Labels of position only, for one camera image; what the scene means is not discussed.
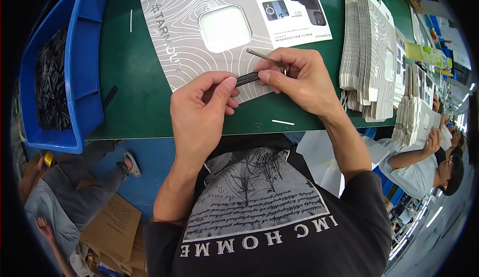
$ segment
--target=green work table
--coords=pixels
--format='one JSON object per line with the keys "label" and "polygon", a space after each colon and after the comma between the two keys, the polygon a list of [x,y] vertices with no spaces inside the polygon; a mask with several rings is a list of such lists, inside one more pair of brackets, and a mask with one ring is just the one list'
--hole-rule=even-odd
{"label": "green work table", "polygon": [[[407,0],[382,0],[391,11],[396,27],[413,39]],[[330,24],[332,40],[304,44],[298,48],[321,53],[338,97],[339,69],[344,40],[344,0],[321,0]],[[130,33],[130,10],[133,9]],[[149,36],[140,0],[107,0],[100,34],[100,90],[102,98],[113,86],[118,92],[105,109],[105,121],[87,139],[142,139],[172,137],[171,90]],[[394,125],[393,118],[366,123],[359,112],[348,110],[354,126]],[[295,125],[274,123],[271,120]],[[242,103],[225,119],[223,134],[271,133],[322,130],[314,115],[303,111],[285,94],[270,93]]]}

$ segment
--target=sandal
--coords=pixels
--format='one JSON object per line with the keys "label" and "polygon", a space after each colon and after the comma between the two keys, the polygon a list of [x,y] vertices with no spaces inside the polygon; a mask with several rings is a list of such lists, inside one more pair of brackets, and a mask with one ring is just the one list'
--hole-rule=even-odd
{"label": "sandal", "polygon": [[128,151],[125,151],[124,156],[128,157],[133,164],[133,168],[128,171],[128,173],[133,174],[135,177],[139,177],[141,175],[140,167],[138,166],[138,164],[136,164],[136,160],[133,155],[131,155],[131,153],[129,153]]}

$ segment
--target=graphic print on t-shirt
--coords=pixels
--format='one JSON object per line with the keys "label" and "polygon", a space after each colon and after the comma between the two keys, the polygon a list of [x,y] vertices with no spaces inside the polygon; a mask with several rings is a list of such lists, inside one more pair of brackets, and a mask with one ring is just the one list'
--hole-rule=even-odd
{"label": "graphic print on t-shirt", "polygon": [[266,231],[329,214],[315,186],[286,162],[287,154],[263,147],[208,161],[211,173],[183,243]]}

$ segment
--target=forearm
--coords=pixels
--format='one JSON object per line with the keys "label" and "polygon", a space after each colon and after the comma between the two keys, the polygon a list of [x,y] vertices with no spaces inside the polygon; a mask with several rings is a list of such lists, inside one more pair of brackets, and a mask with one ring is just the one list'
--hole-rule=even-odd
{"label": "forearm", "polygon": [[420,162],[427,157],[428,156],[422,149],[406,151],[391,156],[389,159],[389,164],[393,170],[396,170],[400,168],[406,168],[407,166]]}
{"label": "forearm", "polygon": [[193,207],[196,177],[201,168],[175,159],[153,205],[153,219],[183,226]]}
{"label": "forearm", "polygon": [[371,171],[371,156],[366,144],[341,105],[333,107],[320,119],[331,139],[334,157],[345,181],[360,172]]}
{"label": "forearm", "polygon": [[30,192],[32,191],[33,184],[35,183],[38,175],[40,173],[40,170],[35,166],[28,175],[25,175],[19,185],[19,190],[20,190],[20,199],[21,199],[21,204],[25,205],[25,202],[27,201],[28,196],[30,195]]}
{"label": "forearm", "polygon": [[57,258],[57,262],[60,265],[60,268],[63,271],[63,274],[66,277],[76,277],[77,274],[71,267],[68,260],[63,256],[62,252],[60,251],[57,240],[55,238],[51,238],[51,239],[48,239],[48,241],[50,242],[50,246],[53,250],[53,253],[55,254],[55,257]]}

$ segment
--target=hand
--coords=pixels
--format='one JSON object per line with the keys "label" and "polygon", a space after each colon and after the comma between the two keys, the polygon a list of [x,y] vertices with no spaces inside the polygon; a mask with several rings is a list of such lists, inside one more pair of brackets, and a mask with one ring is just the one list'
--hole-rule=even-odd
{"label": "hand", "polygon": [[283,68],[262,59],[254,68],[255,72],[259,72],[260,85],[274,87],[277,94],[284,92],[304,110],[320,117],[341,109],[319,52],[281,47],[269,53],[268,57],[291,64],[286,68],[289,77],[281,73]]}
{"label": "hand", "polygon": [[240,94],[237,76],[227,71],[206,72],[171,95],[171,124],[176,145],[175,161],[200,170],[216,148],[225,114],[232,115]]}
{"label": "hand", "polygon": [[434,112],[439,112],[439,98],[437,97],[436,94],[434,94],[434,97],[433,97],[433,111]]}
{"label": "hand", "polygon": [[439,123],[439,130],[443,128],[444,124],[446,123],[446,120],[447,120],[447,114],[442,114],[441,121]]}
{"label": "hand", "polygon": [[437,130],[434,127],[431,128],[431,132],[429,133],[429,139],[427,141],[426,146],[422,149],[425,157],[428,157],[436,151],[439,150],[441,146],[441,130]]}
{"label": "hand", "polygon": [[38,217],[35,218],[35,223],[36,226],[38,227],[38,230],[40,231],[41,234],[47,239],[54,239],[55,235],[53,234],[52,227],[48,223],[47,218],[45,217]]}
{"label": "hand", "polygon": [[35,166],[35,168],[38,169],[40,173],[43,173],[46,171],[45,166],[43,166],[44,163],[45,163],[45,156],[42,156],[40,160],[38,161],[38,164]]}

